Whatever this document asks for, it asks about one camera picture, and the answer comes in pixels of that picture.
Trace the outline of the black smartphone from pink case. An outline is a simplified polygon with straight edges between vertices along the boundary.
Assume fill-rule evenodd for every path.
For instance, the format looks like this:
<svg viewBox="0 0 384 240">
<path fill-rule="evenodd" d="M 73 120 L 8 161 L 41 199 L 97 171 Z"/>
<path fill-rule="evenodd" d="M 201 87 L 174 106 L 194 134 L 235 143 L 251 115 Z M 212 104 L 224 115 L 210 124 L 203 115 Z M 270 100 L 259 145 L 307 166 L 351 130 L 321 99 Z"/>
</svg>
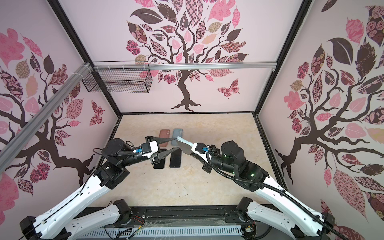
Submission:
<svg viewBox="0 0 384 240">
<path fill-rule="evenodd" d="M 167 149 L 160 149 L 159 152 L 162 153 L 162 152 L 165 152 Z M 160 159 L 160 162 L 153 165 L 153 169 L 164 169 L 165 168 L 165 162 L 166 162 L 166 158 L 163 158 L 163 159 Z"/>
</svg>

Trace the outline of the pink silicone phone case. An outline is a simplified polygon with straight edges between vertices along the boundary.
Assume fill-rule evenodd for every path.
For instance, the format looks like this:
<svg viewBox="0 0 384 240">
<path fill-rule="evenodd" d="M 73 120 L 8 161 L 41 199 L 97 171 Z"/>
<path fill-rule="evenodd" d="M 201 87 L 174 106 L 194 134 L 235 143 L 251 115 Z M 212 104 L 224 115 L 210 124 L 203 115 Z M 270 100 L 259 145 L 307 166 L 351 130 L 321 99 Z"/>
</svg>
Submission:
<svg viewBox="0 0 384 240">
<path fill-rule="evenodd" d="M 170 137 L 170 130 L 169 129 L 162 129 L 159 134 L 159 138 L 162 139 L 168 139 Z M 169 142 L 164 142 L 159 144 L 160 147 L 165 148 L 168 146 Z"/>
</svg>

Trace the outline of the light blue phone case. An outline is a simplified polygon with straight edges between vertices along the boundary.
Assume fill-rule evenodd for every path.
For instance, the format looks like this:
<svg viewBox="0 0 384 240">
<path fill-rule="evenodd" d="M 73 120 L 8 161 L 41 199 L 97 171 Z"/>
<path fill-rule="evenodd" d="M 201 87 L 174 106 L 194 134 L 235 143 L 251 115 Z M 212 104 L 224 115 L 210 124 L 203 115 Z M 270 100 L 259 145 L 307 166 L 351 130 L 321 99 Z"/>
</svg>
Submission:
<svg viewBox="0 0 384 240">
<path fill-rule="evenodd" d="M 174 138 L 174 140 L 171 141 L 171 145 L 174 147 L 178 146 L 176 138 L 182 137 L 182 136 L 183 136 L 183 129 L 174 129 L 173 135 L 172 135 L 172 138 Z"/>
<path fill-rule="evenodd" d="M 176 137 L 176 141 L 180 147 L 180 149 L 182 150 L 182 152 L 186 155 L 192 155 L 192 154 L 195 154 L 195 144 L 194 143 L 191 143 L 185 139 L 183 139 L 182 137 Z"/>
</svg>

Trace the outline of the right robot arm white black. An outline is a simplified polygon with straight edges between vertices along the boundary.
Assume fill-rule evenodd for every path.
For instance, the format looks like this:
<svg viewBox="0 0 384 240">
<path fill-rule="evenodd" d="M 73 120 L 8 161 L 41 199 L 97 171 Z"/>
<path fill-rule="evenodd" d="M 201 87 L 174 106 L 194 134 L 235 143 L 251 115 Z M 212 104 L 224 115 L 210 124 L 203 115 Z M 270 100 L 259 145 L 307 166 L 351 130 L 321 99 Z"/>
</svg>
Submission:
<svg viewBox="0 0 384 240">
<path fill-rule="evenodd" d="M 262 222 L 294 240 L 328 240 L 335 219 L 311 209 L 281 187 L 263 168 L 246 159 L 244 150 L 234 141 L 218 149 L 213 145 L 194 143 L 192 152 L 207 173 L 232 180 L 245 190 L 269 201 L 274 208 L 263 207 L 250 198 L 238 205 L 240 218 Z"/>
</svg>

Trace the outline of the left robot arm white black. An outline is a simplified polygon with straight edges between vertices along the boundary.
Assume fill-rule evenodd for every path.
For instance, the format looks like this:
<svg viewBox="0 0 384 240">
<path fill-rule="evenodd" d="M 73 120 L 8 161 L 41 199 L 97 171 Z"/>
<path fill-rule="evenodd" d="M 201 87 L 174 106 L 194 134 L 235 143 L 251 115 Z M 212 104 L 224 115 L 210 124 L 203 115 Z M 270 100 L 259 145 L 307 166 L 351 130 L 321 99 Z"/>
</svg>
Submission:
<svg viewBox="0 0 384 240">
<path fill-rule="evenodd" d="M 173 138 L 148 136 L 134 147 L 129 141 L 110 140 L 100 154 L 106 162 L 71 195 L 37 217 L 28 216 L 20 222 L 23 238 L 27 240 L 74 240 L 82 234 L 110 224 L 127 224 L 133 212 L 124 200 L 91 214 L 79 217 L 91 203 L 117 187 L 128 175 L 127 166 L 149 160 L 159 164 L 175 149 L 161 150 L 160 145 Z"/>
</svg>

